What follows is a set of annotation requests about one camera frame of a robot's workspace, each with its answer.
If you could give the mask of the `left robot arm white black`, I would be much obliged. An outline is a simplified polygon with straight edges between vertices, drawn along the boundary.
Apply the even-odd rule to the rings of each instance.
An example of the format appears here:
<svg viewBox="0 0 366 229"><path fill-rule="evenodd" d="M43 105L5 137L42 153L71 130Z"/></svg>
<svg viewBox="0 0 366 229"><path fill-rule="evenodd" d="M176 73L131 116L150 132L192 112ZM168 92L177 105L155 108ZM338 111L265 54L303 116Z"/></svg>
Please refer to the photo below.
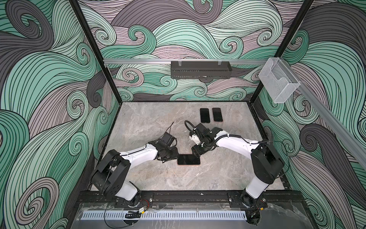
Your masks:
<svg viewBox="0 0 366 229"><path fill-rule="evenodd" d="M126 181L130 169L145 162L158 160L162 163L178 158L177 140L165 132L160 138L150 141L143 147L118 152L108 151L91 175L91 183L106 198L118 197L136 205L140 190Z"/></svg>

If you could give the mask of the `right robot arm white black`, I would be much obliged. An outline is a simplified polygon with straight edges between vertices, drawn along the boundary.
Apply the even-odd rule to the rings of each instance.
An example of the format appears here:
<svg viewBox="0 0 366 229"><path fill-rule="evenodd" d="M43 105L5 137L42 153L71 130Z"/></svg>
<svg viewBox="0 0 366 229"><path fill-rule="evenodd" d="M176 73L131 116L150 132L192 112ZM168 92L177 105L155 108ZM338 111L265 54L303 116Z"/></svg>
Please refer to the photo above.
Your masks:
<svg viewBox="0 0 366 229"><path fill-rule="evenodd" d="M196 157L219 148L226 148L239 153L252 162L255 176L242 192L246 205L253 205L262 193L273 184L284 168L285 162L269 140L249 140L240 135L230 134L221 128L206 128L198 124L193 128L189 121L185 122L189 130L189 138L194 141L192 153Z"/></svg>

